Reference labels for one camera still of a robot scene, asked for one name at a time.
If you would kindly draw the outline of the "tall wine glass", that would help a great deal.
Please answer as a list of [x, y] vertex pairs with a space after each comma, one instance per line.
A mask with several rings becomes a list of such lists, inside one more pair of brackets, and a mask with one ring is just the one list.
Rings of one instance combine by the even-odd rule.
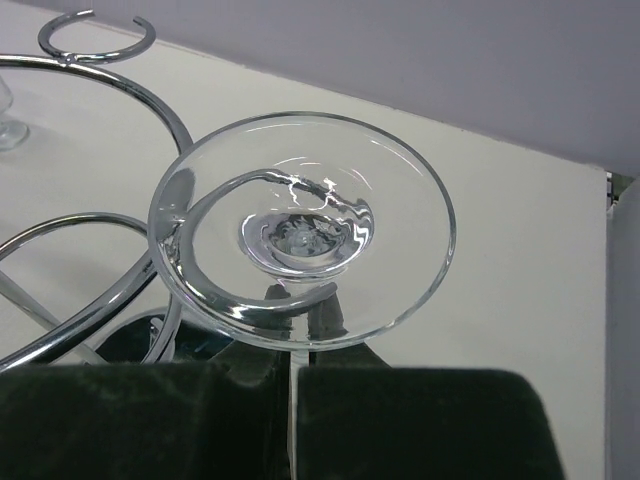
[[30, 134], [29, 127], [21, 121], [8, 117], [8, 111], [14, 103], [14, 96], [4, 79], [0, 80], [1, 89], [1, 133], [0, 144], [2, 151], [9, 151], [19, 147]]

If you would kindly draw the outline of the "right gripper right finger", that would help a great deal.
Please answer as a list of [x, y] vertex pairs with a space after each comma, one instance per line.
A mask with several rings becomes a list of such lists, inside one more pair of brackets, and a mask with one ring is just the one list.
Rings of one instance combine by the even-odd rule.
[[393, 368], [364, 343], [298, 375], [300, 479], [562, 479], [543, 402], [498, 369]]

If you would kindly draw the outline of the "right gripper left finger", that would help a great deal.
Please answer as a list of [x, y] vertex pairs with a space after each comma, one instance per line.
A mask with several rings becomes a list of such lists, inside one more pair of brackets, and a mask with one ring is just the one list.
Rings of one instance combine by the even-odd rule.
[[289, 359], [23, 367], [1, 377], [5, 479], [286, 479]]

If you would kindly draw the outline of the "chrome wine glass rack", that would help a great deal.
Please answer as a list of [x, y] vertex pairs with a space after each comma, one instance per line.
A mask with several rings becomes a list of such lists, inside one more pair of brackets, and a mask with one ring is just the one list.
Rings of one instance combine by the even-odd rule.
[[1, 158], [1, 309], [40, 327], [1, 369], [185, 364], [260, 358], [199, 320], [165, 286], [146, 246], [158, 164], [136, 123], [174, 153], [193, 143], [158, 95], [74, 53], [5, 53], [14, 120], [31, 136]]

